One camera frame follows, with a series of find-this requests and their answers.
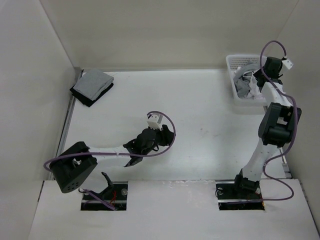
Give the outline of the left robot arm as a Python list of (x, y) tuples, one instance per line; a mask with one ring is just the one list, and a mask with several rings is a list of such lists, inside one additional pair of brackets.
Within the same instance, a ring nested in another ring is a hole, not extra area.
[(45, 166), (53, 174), (62, 193), (77, 188), (91, 190), (88, 178), (96, 168), (132, 167), (144, 158), (156, 157), (160, 147), (172, 146), (176, 132), (163, 124), (160, 128), (146, 128), (136, 138), (112, 148), (96, 148), (78, 141)]

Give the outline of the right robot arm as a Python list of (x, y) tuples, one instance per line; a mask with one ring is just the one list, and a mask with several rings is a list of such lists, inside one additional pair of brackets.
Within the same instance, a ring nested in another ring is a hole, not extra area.
[(258, 128), (257, 147), (232, 185), (231, 190), (238, 198), (256, 192), (260, 187), (261, 176), (266, 174), (267, 164), (281, 157), (274, 156), (275, 152), (295, 140), (302, 110), (297, 107), (293, 97), (283, 91), (280, 80), (282, 68), (289, 70), (292, 66), (286, 57), (267, 57), (264, 65), (253, 74), (268, 107)]

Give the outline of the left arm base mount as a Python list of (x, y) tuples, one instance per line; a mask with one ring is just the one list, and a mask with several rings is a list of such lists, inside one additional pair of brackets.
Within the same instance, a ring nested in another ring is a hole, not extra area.
[(105, 173), (101, 173), (105, 178), (106, 187), (101, 192), (94, 192), (88, 189), (80, 189), (82, 194), (81, 211), (126, 211), (128, 188), (127, 181), (112, 181)]

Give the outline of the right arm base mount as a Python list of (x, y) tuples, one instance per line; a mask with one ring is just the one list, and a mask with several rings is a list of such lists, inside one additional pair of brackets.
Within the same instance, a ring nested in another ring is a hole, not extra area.
[(264, 202), (259, 201), (263, 198), (260, 187), (255, 191), (239, 191), (233, 181), (218, 181), (215, 186), (220, 211), (265, 210)]

